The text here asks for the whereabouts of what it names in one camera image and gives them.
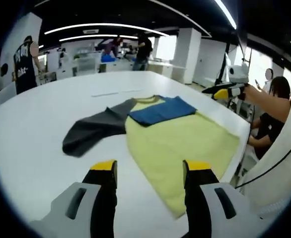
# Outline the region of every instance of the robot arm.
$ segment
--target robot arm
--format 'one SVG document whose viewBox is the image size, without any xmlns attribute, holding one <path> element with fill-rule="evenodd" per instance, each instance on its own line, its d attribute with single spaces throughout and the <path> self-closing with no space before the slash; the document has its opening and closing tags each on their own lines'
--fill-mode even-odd
<svg viewBox="0 0 291 238">
<path fill-rule="evenodd" d="M 242 65 L 230 66 L 228 70 L 229 83 L 222 83 L 211 88 L 207 88 L 202 93 L 213 94 L 215 99 L 226 99 L 232 97 L 239 97 L 244 100 L 244 88 L 248 85 L 248 66 Z"/>
</svg>

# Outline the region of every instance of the person's arm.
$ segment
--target person's arm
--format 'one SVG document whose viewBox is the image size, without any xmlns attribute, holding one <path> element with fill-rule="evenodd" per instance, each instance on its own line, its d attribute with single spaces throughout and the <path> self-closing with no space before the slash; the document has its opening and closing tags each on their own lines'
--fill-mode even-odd
<svg viewBox="0 0 291 238">
<path fill-rule="evenodd" d="M 140 44 L 138 45 L 138 48 L 143 47 L 143 46 L 145 46 L 145 45 L 146 45 L 145 42 L 142 42 L 142 43 L 140 43 Z"/>
<path fill-rule="evenodd" d="M 261 139 L 255 139 L 252 135 L 249 136 L 248 145 L 253 146 L 254 148 L 267 147 L 272 144 L 268 135 L 264 136 Z"/>
<path fill-rule="evenodd" d="M 259 105 L 264 112 L 273 118 L 281 122 L 286 122 L 291 108 L 291 103 L 288 99 L 277 98 L 268 93 L 259 92 L 251 85 L 245 87 L 244 93 L 246 94 L 247 101 L 254 105 Z"/>
<path fill-rule="evenodd" d="M 38 60 L 38 57 L 35 56 L 35 57 L 33 57 L 33 59 L 34 59 L 36 67 L 38 68 L 38 71 L 42 72 L 41 65 L 40 65 L 40 62 Z"/>
<path fill-rule="evenodd" d="M 16 81 L 16 75 L 15 75 L 15 62 L 13 61 L 13 79 L 12 82 Z"/>
<path fill-rule="evenodd" d="M 254 120 L 252 123 L 251 123 L 251 129 L 256 129 L 256 128 L 259 128 L 260 127 L 260 124 L 261 124 L 261 120 L 260 118 Z"/>
</svg>

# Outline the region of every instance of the ceiling light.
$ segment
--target ceiling light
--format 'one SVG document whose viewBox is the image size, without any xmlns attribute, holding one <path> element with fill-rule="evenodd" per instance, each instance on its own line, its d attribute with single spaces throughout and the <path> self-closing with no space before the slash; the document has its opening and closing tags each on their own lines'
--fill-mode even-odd
<svg viewBox="0 0 291 238">
<path fill-rule="evenodd" d="M 66 29 L 71 29 L 71 28 L 75 28 L 75 27 L 83 27 L 83 26 L 118 26 L 118 27 L 128 27 L 128 28 L 134 28 L 134 29 L 138 29 L 138 30 L 143 30 L 143 31 L 150 31 L 156 34 L 159 34 L 161 36 L 169 36 L 167 34 L 164 34 L 162 32 L 159 31 L 155 31 L 155 30 L 151 30 L 151 29 L 147 29 L 144 27 L 139 27 L 139 26 L 132 26 L 132 25 L 125 25 L 125 24 L 117 24 L 117 23 L 89 23 L 89 24 L 79 24 L 79 25 L 72 25 L 72 26 L 65 26 L 65 27 L 61 27 L 61 28 L 57 28 L 51 31 L 47 31 L 44 34 L 50 34 L 53 32 L 57 32 L 57 31 L 62 31 L 62 30 L 66 30 Z"/>
<path fill-rule="evenodd" d="M 88 38 L 88 37 L 117 37 L 117 36 L 118 35 L 108 35 L 108 34 L 75 36 L 75 37 L 69 37 L 69 38 L 65 38 L 65 39 L 60 39 L 60 41 L 69 41 L 69 40 L 80 39 L 80 38 Z"/>
<path fill-rule="evenodd" d="M 130 38 L 130 39 L 137 39 L 137 36 L 125 36 L 125 35 L 120 35 L 122 38 Z"/>
<path fill-rule="evenodd" d="M 225 14 L 225 16 L 227 17 L 227 19 L 229 20 L 231 26 L 236 30 L 237 29 L 237 25 L 233 19 L 233 17 L 230 15 L 228 9 L 226 8 L 226 6 L 224 5 L 224 3 L 221 2 L 221 0 L 214 0 L 217 5 L 221 8 L 221 10 L 223 11 L 223 13 Z"/>
</svg>

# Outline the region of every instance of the white pillar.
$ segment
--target white pillar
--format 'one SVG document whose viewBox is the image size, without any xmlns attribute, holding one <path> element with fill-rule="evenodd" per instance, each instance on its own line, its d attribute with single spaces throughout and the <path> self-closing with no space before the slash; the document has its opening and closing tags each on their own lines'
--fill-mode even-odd
<svg viewBox="0 0 291 238">
<path fill-rule="evenodd" d="M 181 28 L 176 42 L 173 64 L 185 67 L 183 83 L 193 81 L 196 62 L 199 56 L 201 33 L 193 28 Z"/>
<path fill-rule="evenodd" d="M 153 58 L 156 58 L 156 52 L 157 52 L 158 45 L 159 45 L 159 37 L 155 37 L 154 45 L 152 46 L 152 48 L 153 48 L 153 51 L 152 51 Z"/>
</svg>

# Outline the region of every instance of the folded clothing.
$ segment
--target folded clothing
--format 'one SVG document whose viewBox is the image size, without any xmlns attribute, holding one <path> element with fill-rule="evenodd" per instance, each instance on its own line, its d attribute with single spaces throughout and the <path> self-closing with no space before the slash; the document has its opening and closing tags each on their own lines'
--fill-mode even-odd
<svg viewBox="0 0 291 238">
<path fill-rule="evenodd" d="M 130 112 L 129 116 L 138 124 L 150 126 L 156 123 L 180 118 L 195 113 L 196 109 L 184 102 L 180 97 L 164 98 L 165 102 Z"/>
</svg>

